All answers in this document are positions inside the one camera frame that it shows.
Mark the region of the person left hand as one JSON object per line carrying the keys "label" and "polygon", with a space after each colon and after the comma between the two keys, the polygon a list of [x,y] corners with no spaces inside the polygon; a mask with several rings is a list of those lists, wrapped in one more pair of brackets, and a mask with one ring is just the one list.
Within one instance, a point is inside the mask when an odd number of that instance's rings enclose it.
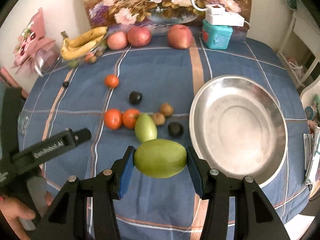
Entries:
{"label": "person left hand", "polygon": [[36,213],[32,209],[16,198],[1,195],[1,213],[19,239],[30,239],[19,219],[33,220]]}

